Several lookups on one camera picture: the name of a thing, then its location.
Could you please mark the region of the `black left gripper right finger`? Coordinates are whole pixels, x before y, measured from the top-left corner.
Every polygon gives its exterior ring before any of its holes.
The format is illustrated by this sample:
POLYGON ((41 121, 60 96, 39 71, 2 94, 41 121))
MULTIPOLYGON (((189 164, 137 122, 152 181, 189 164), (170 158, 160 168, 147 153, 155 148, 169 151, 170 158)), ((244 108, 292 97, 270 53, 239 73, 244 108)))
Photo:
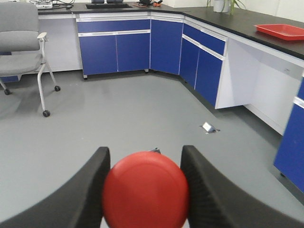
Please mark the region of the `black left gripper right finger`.
POLYGON ((302 228, 304 223, 242 190, 193 145, 184 145, 180 168, 190 189, 191 228, 302 228))

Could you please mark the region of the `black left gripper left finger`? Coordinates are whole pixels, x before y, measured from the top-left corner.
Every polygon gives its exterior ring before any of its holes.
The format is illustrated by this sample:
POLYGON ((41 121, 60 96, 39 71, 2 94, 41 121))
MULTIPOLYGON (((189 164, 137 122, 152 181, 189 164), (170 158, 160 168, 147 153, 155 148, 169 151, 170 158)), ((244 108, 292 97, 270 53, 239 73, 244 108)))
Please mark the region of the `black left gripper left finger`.
POLYGON ((29 209, 1 222, 2 228, 98 228, 101 193, 110 170, 110 151, 99 147, 58 190, 29 209))

